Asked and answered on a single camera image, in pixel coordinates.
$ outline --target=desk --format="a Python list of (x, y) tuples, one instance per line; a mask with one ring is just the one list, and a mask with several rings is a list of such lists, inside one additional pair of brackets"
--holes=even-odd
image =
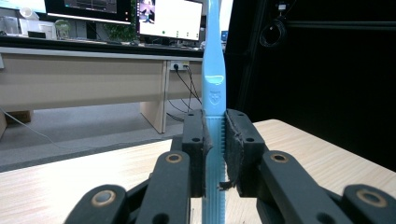
[[(173, 78), (177, 74), (170, 71), (171, 60), (190, 62), (200, 92), (202, 58), (128, 53), (127, 47), (116, 47), (124, 51), (0, 46), (0, 106), (6, 111), (23, 111), (141, 102), (143, 116), (164, 133), (166, 101), (187, 98), (190, 93), (178, 77)], [(189, 82), (187, 72), (180, 74)], [(4, 128), (0, 123), (0, 136)]]
[[(255, 123), (267, 146), (293, 155), (324, 188), (342, 194), (345, 185), (367, 184), (396, 197), (396, 173), (282, 121)], [(131, 189), (149, 177), (171, 140), (58, 161), (0, 174), (2, 223), (62, 223), (90, 189), (116, 184)], [(261, 223), (255, 199), (226, 194), (227, 223)], [(200, 223), (200, 201), (191, 202)]]

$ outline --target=blue toothbrush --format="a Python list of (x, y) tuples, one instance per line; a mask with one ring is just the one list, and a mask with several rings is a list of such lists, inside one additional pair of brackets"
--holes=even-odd
[(219, 191), (219, 182), (225, 180), (225, 64), (220, 42), (219, 0), (208, 0), (206, 44), (203, 60), (203, 110), (213, 147), (206, 157), (202, 221), (204, 224), (225, 222), (225, 193)]

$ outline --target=electrical outlet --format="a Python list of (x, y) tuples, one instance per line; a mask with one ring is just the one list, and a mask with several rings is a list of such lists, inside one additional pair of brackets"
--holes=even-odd
[(190, 62), (189, 61), (171, 61), (170, 70), (172, 70), (172, 71), (176, 70), (175, 64), (177, 64), (177, 66), (178, 66), (177, 70), (182, 71), (182, 70), (187, 70), (187, 68), (184, 67), (184, 65), (188, 66), (190, 64)]

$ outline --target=black cable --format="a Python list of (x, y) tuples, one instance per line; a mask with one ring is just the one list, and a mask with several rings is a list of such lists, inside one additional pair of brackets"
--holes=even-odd
[(178, 70), (176, 70), (176, 73), (178, 75), (178, 77), (180, 78), (180, 80), (184, 83), (184, 85), (187, 87), (187, 89), (191, 92), (191, 94), (201, 103), (201, 101), (199, 100), (198, 95), (195, 95), (192, 90), (189, 88), (189, 85), (187, 85), (187, 83), (183, 80), (183, 78), (180, 76), (180, 74), (178, 73)]
[(88, 26), (90, 26), (91, 29), (99, 36), (99, 39), (102, 40), (102, 37), (96, 32), (96, 28), (93, 28), (90, 22), (86, 22), (86, 24), (88, 24)]
[(77, 22), (75, 21), (75, 30), (76, 30), (76, 37), (78, 37), (78, 33), (77, 33)]
[(186, 111), (184, 111), (184, 110), (181, 110), (181, 109), (177, 108), (175, 105), (172, 104), (172, 102), (171, 102), (170, 100), (168, 100), (168, 102), (169, 102), (169, 104), (171, 104), (171, 106), (174, 107), (176, 110), (178, 110), (178, 111), (180, 111), (180, 112), (183, 112), (183, 113), (188, 113), (188, 112), (186, 112)]
[[(192, 77), (190, 76), (190, 90), (192, 90)], [(192, 96), (192, 91), (190, 91), (190, 96), (189, 96), (189, 105), (187, 106), (187, 110), (190, 113), (190, 104), (191, 104), (191, 96)]]
[(184, 119), (178, 118), (178, 117), (176, 117), (176, 116), (174, 116), (174, 115), (171, 115), (171, 114), (169, 114), (169, 113), (166, 113), (166, 115), (168, 115), (169, 117), (171, 117), (172, 119), (175, 119), (175, 120), (177, 120), (177, 121), (181, 121), (181, 122), (184, 121)]
[(156, 42), (157, 40), (160, 40), (160, 38), (151, 40), (151, 44), (154, 44), (154, 42)]
[(293, 4), (291, 4), (288, 11), (285, 13), (284, 17), (286, 17), (288, 15), (288, 13), (291, 11), (291, 9), (294, 7), (294, 5), (296, 5), (296, 2), (297, 2), (297, 0), (294, 0)]
[(282, 46), (287, 38), (287, 30), (284, 17), (278, 17), (262, 29), (260, 44), (268, 49), (277, 49)]
[(192, 83), (192, 87), (194, 88), (195, 95), (197, 96), (197, 95), (198, 95), (198, 92), (197, 92), (197, 90), (195, 89), (194, 82), (192, 81), (192, 72), (191, 72), (190, 67), (189, 67), (188, 65), (185, 65), (185, 66), (186, 66), (186, 68), (187, 68), (187, 71), (189, 72), (190, 80), (191, 80), (191, 83)]
[(187, 105), (187, 103), (186, 102), (184, 102), (184, 100), (183, 99), (180, 99), (181, 100), (181, 102), (183, 102), (183, 104), (186, 106), (186, 107), (189, 107), (189, 105)]

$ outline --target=power strip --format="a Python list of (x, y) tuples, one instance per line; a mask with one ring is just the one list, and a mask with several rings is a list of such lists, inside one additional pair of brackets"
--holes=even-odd
[(171, 61), (170, 70), (171, 71), (176, 71), (176, 68), (177, 68), (178, 71), (187, 70), (185, 65), (189, 66), (190, 62), (189, 61)]

